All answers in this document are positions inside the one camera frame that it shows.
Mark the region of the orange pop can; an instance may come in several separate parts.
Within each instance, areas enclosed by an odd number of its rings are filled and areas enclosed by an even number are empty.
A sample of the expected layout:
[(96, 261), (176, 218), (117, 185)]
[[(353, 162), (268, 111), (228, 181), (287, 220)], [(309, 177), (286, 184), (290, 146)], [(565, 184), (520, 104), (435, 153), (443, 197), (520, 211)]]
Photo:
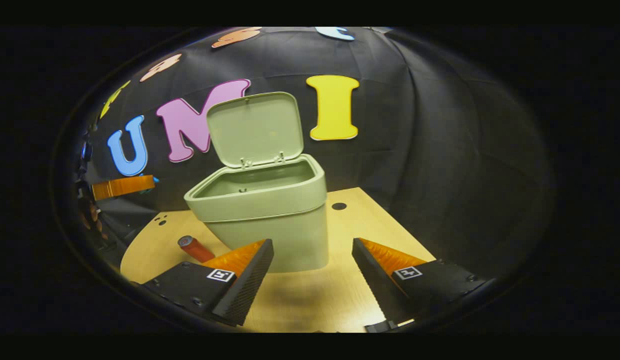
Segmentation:
[(177, 240), (177, 244), (187, 255), (200, 262), (200, 264), (204, 264), (216, 257), (209, 248), (205, 247), (191, 235), (180, 237)]

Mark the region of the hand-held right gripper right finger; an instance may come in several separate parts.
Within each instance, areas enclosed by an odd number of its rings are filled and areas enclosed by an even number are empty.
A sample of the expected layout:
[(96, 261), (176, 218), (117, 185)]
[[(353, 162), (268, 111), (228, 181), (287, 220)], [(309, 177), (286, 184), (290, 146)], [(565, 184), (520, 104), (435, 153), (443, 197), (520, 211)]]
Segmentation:
[(352, 257), (383, 313), (381, 326), (432, 322), (488, 288), (487, 278), (450, 260), (423, 260), (360, 237)]

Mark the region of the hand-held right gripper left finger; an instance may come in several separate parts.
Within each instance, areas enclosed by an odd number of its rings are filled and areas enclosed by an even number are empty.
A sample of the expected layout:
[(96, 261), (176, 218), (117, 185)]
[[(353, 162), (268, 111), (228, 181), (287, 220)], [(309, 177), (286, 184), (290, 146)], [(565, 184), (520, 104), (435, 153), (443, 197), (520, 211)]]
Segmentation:
[(207, 321), (242, 326), (273, 258), (267, 238), (203, 264), (180, 262), (140, 288)]

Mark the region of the black backdrop cloth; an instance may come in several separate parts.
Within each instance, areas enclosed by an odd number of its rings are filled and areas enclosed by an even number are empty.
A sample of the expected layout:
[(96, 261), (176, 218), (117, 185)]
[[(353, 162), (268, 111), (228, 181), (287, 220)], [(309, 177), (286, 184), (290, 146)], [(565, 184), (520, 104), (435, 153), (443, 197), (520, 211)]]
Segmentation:
[(143, 116), (145, 171), (157, 188), (107, 201), (113, 227), (138, 214), (180, 211), (184, 194), (223, 163), (201, 112), (213, 89), (249, 80), (246, 95), (282, 91), (300, 110), (304, 153), (329, 192), (360, 188), (437, 258), (504, 277), (541, 241), (553, 203), (547, 146), (529, 107), (466, 57), (401, 30), (265, 26), (213, 48), (207, 36), (146, 55), (84, 103), (89, 182), (121, 178), (108, 138), (136, 148), (125, 125)]

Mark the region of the wooden desktop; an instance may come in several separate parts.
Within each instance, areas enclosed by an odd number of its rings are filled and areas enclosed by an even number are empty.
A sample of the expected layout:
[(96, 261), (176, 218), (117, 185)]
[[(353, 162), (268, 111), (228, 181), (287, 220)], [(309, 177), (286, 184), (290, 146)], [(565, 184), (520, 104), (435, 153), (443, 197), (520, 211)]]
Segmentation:
[[(352, 332), (382, 322), (383, 312), (352, 257), (355, 238), (371, 240), (424, 261), (435, 257), (360, 187), (327, 194), (329, 263), (310, 271), (265, 276), (244, 322), (257, 332)], [(179, 236), (191, 235), (214, 255), (228, 253), (190, 210), (160, 212), (125, 251), (120, 270), (145, 283), (189, 260)]]

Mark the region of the green desktop garbage bin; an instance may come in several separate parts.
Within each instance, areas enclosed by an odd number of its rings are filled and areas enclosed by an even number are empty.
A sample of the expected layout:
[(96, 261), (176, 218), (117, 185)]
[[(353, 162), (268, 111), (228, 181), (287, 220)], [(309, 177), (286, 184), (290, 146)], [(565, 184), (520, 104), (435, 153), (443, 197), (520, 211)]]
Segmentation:
[(329, 262), (325, 171), (304, 153), (297, 100), (287, 92), (244, 96), (207, 112), (223, 167), (184, 195), (196, 218), (229, 249), (270, 239), (271, 272)]

